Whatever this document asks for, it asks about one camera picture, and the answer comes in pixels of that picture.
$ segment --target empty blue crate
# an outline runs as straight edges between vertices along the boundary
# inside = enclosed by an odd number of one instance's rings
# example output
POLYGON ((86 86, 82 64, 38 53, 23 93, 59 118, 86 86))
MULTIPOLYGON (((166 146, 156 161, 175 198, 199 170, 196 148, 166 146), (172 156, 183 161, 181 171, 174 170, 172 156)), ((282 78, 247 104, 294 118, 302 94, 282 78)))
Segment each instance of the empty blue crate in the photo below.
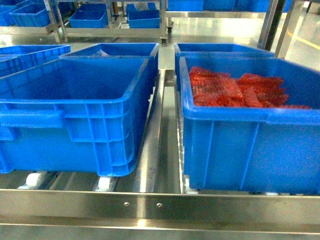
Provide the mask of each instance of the empty blue crate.
POLYGON ((320 194, 320 72, 277 58, 181 57, 184 173, 194 189, 320 194), (196 106, 193 66, 240 78, 281 77, 288 105, 196 106))
POLYGON ((143 57, 148 58, 153 63, 154 77, 158 74, 158 43, 99 43, 93 46, 61 55, 60 58, 77 57, 143 57))
POLYGON ((175 43, 175 74, 177 88, 180 91, 179 59, 183 56, 194 57, 234 57, 234 58, 271 58, 275 54, 270 51, 243 46, 234 43, 175 43))
POLYGON ((22 70, 41 65, 70 53, 70 45, 16 45, 0 48, 0 56, 19 57, 22 70))
POLYGON ((50 24, 44 4, 30 4, 9 13, 19 27, 46 27, 50 24))
POLYGON ((21 60, 17 56, 0 56, 0 77, 23 70, 21 60))
POLYGON ((203 9, 210 11, 234 11, 236 0, 204 0, 203 9))
POLYGON ((204 0, 168 0, 168 11, 201 12, 204 0))
POLYGON ((160 12, 154 2, 148 3, 149 10, 137 10, 134 4, 126 6, 126 15, 131 29, 158 29, 160 12))
POLYGON ((16 24, 14 18, 9 14, 15 9, 14 5, 0 5, 0 26, 7 27, 16 24))
POLYGON ((57 59, 0 79, 0 172, 124 176, 149 106, 146 58, 57 59))
POLYGON ((108 17, 103 11, 77 11, 69 22, 72 28, 102 29, 108 25, 108 17))

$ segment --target crate handle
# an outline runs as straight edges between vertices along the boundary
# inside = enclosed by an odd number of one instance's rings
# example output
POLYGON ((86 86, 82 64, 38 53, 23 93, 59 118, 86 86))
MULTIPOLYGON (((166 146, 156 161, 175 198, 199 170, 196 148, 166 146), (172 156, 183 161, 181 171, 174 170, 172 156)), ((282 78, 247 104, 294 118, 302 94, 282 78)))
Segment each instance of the crate handle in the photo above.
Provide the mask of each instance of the crate handle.
POLYGON ((64 112, 62 110, 21 110, 0 111, 0 123, 8 128, 63 128, 64 112))

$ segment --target caster wheel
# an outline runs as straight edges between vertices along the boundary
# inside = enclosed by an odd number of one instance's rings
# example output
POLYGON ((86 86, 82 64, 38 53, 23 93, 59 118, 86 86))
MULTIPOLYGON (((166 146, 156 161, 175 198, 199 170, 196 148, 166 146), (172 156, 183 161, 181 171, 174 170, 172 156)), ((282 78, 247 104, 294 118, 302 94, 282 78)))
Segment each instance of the caster wheel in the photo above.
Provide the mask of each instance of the caster wheel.
POLYGON ((161 39, 161 46, 167 46, 167 39, 161 39))

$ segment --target yellow floor line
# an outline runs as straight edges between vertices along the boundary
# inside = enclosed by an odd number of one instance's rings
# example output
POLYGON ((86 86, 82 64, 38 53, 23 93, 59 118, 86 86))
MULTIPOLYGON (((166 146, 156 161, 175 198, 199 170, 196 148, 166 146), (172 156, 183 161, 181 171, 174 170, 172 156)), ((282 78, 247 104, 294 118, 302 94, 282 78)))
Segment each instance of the yellow floor line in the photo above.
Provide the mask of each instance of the yellow floor line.
POLYGON ((289 31, 287 31, 287 33, 288 33, 288 35, 291 36, 293 39, 296 39, 296 40, 298 40, 298 41, 300 41, 300 42, 302 42, 302 43, 304 43, 304 44, 307 44, 307 45, 309 45, 309 46, 311 46, 311 47, 313 47, 313 48, 315 48, 315 49, 317 49, 317 50, 320 50, 320 46, 318 46, 318 45, 316 45, 316 44, 314 44, 314 43, 312 43, 312 42, 309 42, 308 40, 305 40, 305 39, 303 39, 303 38, 301 38, 301 37, 294 36, 294 35, 293 35, 291 32, 289 32, 289 31))

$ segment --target plastic bag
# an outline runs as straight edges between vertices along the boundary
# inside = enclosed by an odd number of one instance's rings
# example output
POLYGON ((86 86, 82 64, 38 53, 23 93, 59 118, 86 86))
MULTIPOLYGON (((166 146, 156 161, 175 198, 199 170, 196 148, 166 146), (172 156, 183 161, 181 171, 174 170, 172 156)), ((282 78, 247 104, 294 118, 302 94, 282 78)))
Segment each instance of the plastic bag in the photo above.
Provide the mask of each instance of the plastic bag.
POLYGON ((98 56, 98 57, 110 57, 110 55, 102 50, 97 51, 93 56, 98 56))
POLYGON ((148 3, 143 1, 134 3, 134 7, 137 11, 149 10, 148 3))

